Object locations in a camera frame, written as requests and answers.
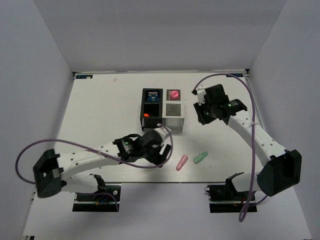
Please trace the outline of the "pink correction tape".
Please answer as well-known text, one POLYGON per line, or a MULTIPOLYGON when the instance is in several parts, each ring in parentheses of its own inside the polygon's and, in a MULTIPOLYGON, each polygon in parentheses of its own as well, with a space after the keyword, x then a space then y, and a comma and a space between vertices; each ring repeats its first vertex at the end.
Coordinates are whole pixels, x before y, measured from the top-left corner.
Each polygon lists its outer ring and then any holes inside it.
POLYGON ((176 165, 176 170, 180 171, 187 161, 188 161, 188 156, 184 154, 179 160, 178 164, 176 165))

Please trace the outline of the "pink cap glitter bottle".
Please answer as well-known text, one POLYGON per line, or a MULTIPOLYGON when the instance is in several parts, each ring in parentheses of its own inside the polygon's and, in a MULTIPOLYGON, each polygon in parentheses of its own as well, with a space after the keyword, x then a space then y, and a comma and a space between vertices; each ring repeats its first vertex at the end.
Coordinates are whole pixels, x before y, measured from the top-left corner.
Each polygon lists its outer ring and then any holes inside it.
POLYGON ((180 90, 168 89, 167 90, 167 100, 168 101, 180 101, 181 100, 180 90))

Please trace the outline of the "blue ink jar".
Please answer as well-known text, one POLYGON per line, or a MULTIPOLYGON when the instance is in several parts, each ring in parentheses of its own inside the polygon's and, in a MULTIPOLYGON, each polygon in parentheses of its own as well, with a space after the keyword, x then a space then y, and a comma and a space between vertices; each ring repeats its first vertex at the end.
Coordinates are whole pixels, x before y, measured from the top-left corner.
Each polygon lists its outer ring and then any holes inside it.
POLYGON ((147 102, 154 102, 157 103, 160 101, 160 97, 158 95, 148 95, 147 102))

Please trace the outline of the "green correction tape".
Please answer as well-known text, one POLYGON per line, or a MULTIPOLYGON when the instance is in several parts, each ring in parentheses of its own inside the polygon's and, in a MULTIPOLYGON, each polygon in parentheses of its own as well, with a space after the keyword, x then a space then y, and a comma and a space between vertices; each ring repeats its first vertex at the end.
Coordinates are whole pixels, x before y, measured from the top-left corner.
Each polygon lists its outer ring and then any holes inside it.
POLYGON ((193 162, 195 164, 199 164, 201 161, 203 161, 206 157, 208 156, 208 152, 202 152, 202 153, 199 153, 197 156, 195 156, 193 158, 193 162))

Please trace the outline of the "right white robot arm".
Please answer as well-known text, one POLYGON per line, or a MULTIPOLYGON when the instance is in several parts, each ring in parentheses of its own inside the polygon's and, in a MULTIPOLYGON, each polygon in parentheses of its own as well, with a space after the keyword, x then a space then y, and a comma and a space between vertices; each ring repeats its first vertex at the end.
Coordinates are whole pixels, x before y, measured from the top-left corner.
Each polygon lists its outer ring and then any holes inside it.
POLYGON ((263 166, 260 172, 236 173, 225 180, 224 194, 236 200, 244 192, 263 192, 272 197, 300 182, 302 156, 297 150, 287 150, 261 126, 252 122, 248 108, 239 100, 229 100, 221 84, 199 85, 192 92, 197 96, 193 105, 202 125, 223 121, 255 150, 263 166))

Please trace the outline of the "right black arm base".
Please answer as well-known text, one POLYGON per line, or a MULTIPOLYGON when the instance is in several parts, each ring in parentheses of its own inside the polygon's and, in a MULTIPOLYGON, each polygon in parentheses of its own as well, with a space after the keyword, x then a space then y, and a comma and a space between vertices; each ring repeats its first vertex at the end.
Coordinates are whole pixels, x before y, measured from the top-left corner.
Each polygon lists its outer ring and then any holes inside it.
POLYGON ((212 214, 240 213, 247 201, 248 191, 229 193, 224 184, 210 184, 204 188, 208 195, 209 211, 212 214))

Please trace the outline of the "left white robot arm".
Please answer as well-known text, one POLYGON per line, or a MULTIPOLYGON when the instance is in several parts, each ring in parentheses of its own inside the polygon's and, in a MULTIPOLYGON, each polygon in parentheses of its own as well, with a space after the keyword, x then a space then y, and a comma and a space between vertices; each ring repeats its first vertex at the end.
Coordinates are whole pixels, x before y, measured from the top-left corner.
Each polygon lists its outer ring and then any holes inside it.
POLYGON ((46 150, 33 166, 37 196, 49 198, 60 192, 83 193, 99 200, 106 187, 101 176, 91 171, 105 166, 136 167, 139 159, 147 160, 149 168, 162 167, 172 154, 170 129, 162 126, 143 135, 129 134, 99 148, 82 146, 83 151, 58 154, 46 150))

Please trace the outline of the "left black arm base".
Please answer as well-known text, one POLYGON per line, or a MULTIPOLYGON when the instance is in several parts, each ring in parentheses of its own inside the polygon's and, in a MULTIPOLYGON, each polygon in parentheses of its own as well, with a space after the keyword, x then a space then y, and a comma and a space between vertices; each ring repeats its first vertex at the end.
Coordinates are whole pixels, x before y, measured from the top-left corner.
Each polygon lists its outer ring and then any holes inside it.
POLYGON ((106 184, 105 192, 112 195, 114 199, 107 194, 76 194, 73 201, 72 211, 87 213, 116 213, 120 209, 121 189, 121 184, 106 184))

